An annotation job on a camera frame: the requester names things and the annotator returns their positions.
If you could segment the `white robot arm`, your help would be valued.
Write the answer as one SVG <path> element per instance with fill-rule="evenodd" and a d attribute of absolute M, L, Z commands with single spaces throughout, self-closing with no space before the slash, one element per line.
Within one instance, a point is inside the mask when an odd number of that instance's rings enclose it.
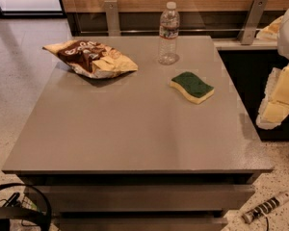
<path fill-rule="evenodd" d="M 256 36 L 262 40 L 274 40 L 277 53 L 289 61 L 289 9 L 262 29 Z M 282 69 L 273 68 L 264 90 L 265 97 L 258 109 L 256 125 L 261 129 L 274 129 L 289 116 L 289 64 Z"/>

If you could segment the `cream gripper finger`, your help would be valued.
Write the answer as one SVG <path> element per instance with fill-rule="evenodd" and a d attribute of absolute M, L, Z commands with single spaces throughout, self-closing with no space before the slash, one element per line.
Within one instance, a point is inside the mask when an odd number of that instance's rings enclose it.
<path fill-rule="evenodd" d="M 261 118 L 270 123 L 281 123 L 289 115 L 289 65 L 273 68 L 265 88 Z"/>
<path fill-rule="evenodd" d="M 283 16 L 275 19 L 272 23 L 270 23 L 265 28 L 261 29 L 256 37 L 262 40 L 277 40 L 278 30 L 281 24 Z"/>

